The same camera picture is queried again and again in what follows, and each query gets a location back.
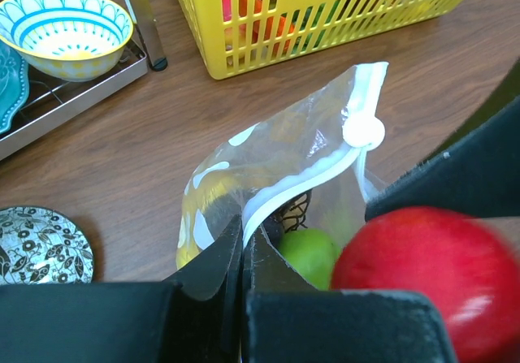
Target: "wooden table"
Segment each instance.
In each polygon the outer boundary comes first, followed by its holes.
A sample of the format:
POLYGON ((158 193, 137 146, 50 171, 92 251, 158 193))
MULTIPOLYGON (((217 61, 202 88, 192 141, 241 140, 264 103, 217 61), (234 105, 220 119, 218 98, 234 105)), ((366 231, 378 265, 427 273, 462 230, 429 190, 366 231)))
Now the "wooden table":
POLYGON ((518 0, 465 0, 440 19, 215 81, 179 3, 151 1, 168 69, 0 162, 0 207, 43 205, 73 218, 93 245, 96 280, 173 273, 183 190, 198 163, 348 67, 390 62, 378 109, 388 135, 369 168, 392 182, 462 123, 520 55, 518 0))

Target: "metal dish rack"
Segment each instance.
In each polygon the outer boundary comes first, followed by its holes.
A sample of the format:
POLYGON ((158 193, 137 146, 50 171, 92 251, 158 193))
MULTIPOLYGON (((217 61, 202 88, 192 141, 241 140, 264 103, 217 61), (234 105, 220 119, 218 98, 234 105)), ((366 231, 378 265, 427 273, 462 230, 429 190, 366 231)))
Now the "metal dish rack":
POLYGON ((148 72, 148 63, 158 71, 166 67, 150 3, 148 0, 125 2, 143 49, 130 40, 111 71, 85 83, 55 79, 29 67, 29 97, 13 118, 11 130, 0 134, 0 160, 142 77, 148 72))

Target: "decorative plate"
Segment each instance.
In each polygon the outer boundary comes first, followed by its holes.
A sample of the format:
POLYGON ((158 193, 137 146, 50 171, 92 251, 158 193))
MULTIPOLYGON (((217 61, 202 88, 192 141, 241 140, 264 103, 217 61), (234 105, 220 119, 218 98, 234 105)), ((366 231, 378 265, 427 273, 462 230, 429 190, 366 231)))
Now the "decorative plate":
POLYGON ((16 112, 29 95, 28 64, 0 41, 0 134, 11 128, 16 112))
POLYGON ((0 210, 0 285, 90 283, 93 254, 81 229, 34 206, 0 210))

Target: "metal rack leg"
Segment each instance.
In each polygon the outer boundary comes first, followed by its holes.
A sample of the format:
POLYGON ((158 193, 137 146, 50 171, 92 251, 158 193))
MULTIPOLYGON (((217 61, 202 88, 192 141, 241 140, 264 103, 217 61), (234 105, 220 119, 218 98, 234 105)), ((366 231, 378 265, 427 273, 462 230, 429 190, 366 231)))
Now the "metal rack leg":
POLYGON ((144 51, 148 54, 149 65, 154 71, 166 69, 168 61, 155 25, 154 13, 150 0, 124 0, 130 15, 134 19, 136 30, 144 51))

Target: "ceramic bowl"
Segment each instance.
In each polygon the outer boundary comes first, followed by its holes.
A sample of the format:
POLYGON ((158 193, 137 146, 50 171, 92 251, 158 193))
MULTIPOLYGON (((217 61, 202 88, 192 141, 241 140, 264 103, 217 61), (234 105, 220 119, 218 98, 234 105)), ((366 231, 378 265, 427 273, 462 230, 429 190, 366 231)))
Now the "ceramic bowl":
POLYGON ((109 71, 132 33, 130 15, 111 0, 0 2, 0 40, 63 80, 87 81, 109 71))
POLYGON ((90 283, 93 253, 81 229, 55 210, 0 209, 0 286, 90 283))
POLYGON ((0 41, 0 135, 29 95, 28 64, 16 50, 0 41))

